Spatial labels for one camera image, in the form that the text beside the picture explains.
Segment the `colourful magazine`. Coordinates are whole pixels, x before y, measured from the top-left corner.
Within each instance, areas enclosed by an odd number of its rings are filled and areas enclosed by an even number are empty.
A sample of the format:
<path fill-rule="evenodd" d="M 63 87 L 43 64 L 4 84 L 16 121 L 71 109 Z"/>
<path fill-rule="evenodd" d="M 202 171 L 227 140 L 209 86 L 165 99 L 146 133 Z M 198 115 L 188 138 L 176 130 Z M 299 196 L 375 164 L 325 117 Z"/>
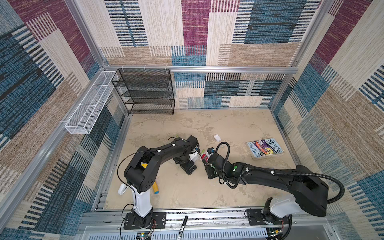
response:
<path fill-rule="evenodd" d="M 254 159 L 260 159 L 284 153 L 284 150 L 273 138 L 246 142 L 246 145 L 248 146 L 251 156 Z"/>

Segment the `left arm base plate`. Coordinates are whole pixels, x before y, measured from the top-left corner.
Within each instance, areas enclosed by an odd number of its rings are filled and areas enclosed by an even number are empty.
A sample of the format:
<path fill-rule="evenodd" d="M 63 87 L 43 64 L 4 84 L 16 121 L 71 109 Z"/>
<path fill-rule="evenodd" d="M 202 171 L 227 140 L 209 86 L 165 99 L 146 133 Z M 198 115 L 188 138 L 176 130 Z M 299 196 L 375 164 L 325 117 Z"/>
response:
<path fill-rule="evenodd" d="M 127 213 L 124 221 L 124 230 L 138 229 L 164 229 L 166 227 L 166 212 L 149 212 L 145 217 L 140 217 L 137 213 Z"/>

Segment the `red white remote control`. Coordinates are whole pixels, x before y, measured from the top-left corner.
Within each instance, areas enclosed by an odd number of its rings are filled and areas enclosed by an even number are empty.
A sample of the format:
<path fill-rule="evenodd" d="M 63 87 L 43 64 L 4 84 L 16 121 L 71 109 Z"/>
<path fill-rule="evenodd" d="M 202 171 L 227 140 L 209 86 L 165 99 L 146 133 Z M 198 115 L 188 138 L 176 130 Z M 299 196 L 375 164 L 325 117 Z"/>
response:
<path fill-rule="evenodd" d="M 202 156 L 201 156 L 201 160 L 207 162 L 208 159 L 211 157 L 211 155 L 212 155 L 212 154 L 204 153 L 204 154 L 202 154 Z"/>

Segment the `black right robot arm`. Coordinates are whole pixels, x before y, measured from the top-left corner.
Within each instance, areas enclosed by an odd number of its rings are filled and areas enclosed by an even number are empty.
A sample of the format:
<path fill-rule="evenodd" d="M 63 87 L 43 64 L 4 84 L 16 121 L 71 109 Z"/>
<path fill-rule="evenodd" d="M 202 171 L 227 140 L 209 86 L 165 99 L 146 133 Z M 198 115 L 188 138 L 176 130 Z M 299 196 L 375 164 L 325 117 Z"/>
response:
<path fill-rule="evenodd" d="M 239 185 L 261 185 L 287 192 L 284 197 L 270 197 L 261 212 L 264 221 L 272 222 L 291 214 L 305 212 L 325 217 L 327 206 L 340 200 L 345 187 L 338 179 L 317 174 L 302 165 L 295 169 L 270 169 L 236 162 L 230 164 L 229 154 L 222 157 L 218 148 L 210 148 L 202 158 L 209 179 L 236 189 Z"/>

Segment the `black marker pen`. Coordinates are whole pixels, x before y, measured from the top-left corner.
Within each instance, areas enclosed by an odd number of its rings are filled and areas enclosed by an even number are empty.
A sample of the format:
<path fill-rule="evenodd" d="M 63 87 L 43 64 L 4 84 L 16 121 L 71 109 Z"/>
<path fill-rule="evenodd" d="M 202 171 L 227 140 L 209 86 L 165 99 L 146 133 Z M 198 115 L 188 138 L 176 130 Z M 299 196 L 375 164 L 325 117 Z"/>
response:
<path fill-rule="evenodd" d="M 188 216 L 184 217 L 183 223 L 182 223 L 181 228 L 180 228 L 179 233 L 178 233 L 177 240 L 181 240 L 182 239 L 182 236 L 183 236 L 183 233 L 184 233 L 184 230 L 185 230 L 188 218 L 189 218 Z"/>

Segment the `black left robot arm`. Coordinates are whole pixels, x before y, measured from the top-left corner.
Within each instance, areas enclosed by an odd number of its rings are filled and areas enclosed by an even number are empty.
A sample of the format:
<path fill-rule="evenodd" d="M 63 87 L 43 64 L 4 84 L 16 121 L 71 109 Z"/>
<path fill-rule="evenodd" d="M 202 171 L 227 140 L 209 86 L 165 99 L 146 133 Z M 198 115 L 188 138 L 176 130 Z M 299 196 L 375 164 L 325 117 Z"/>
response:
<path fill-rule="evenodd" d="M 124 170 L 126 184 L 134 195 L 134 213 L 140 218 L 152 213 L 150 189 L 163 163 L 174 160 L 187 175 L 191 175 L 197 169 L 193 158 L 198 155 L 199 142 L 194 136 L 175 138 L 157 148 L 140 147 Z"/>

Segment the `white battery cover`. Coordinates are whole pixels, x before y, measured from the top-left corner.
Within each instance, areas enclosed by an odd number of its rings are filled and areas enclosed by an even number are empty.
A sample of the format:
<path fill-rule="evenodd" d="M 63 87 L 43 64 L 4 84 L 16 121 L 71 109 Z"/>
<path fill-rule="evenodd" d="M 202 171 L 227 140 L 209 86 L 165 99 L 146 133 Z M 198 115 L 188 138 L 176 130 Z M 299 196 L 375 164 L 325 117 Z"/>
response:
<path fill-rule="evenodd" d="M 214 135 L 214 139 L 217 141 L 217 142 L 221 142 L 222 139 L 219 135 Z"/>

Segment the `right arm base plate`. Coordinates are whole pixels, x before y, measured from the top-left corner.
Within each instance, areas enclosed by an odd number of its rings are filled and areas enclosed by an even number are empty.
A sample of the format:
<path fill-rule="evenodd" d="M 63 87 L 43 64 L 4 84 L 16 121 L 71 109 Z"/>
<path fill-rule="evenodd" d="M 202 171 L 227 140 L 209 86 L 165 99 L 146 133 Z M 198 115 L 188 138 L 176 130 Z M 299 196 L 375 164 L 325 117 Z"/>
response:
<path fill-rule="evenodd" d="M 250 226 L 267 226 L 267 225 L 288 225 L 290 223 L 289 216 L 284 218 L 274 217 L 271 214 L 265 215 L 263 209 L 246 209 L 244 213 L 248 219 Z"/>

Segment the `yellow toy shovel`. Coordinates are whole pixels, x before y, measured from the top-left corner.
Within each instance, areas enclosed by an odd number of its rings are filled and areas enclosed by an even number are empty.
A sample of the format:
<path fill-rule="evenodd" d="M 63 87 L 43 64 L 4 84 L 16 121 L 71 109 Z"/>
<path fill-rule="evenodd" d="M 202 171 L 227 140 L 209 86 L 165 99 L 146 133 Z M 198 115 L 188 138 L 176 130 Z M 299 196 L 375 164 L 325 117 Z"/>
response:
<path fill-rule="evenodd" d="M 148 166 L 148 164 L 144 164 L 142 163 L 141 164 L 144 168 L 146 168 Z M 154 184 L 153 184 L 153 190 L 154 190 L 154 194 L 157 195 L 160 191 L 159 191 L 159 187 L 157 185 L 157 182 L 154 181 Z"/>

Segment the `white mesh wall basket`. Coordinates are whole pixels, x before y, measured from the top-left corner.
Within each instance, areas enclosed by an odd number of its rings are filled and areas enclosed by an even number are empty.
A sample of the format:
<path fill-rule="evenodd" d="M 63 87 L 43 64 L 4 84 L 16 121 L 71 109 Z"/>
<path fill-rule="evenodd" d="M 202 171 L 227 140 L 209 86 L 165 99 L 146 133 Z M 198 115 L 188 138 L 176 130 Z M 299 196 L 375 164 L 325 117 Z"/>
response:
<path fill-rule="evenodd" d="M 112 71 L 103 71 L 98 75 L 65 125 L 65 129 L 70 134 L 88 135 L 91 133 L 114 89 L 112 80 L 115 77 L 116 73 Z"/>

